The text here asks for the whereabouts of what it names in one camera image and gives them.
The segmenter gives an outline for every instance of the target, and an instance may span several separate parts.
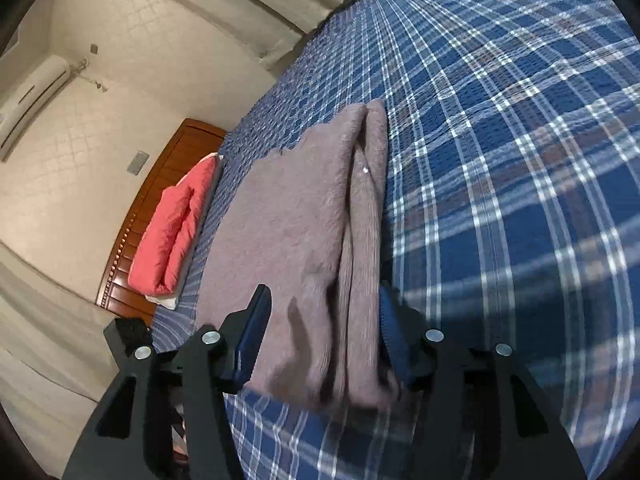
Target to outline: beige curtain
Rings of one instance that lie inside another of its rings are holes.
[[[102,335],[111,319],[0,243],[0,402],[34,458],[59,478],[117,372]]]

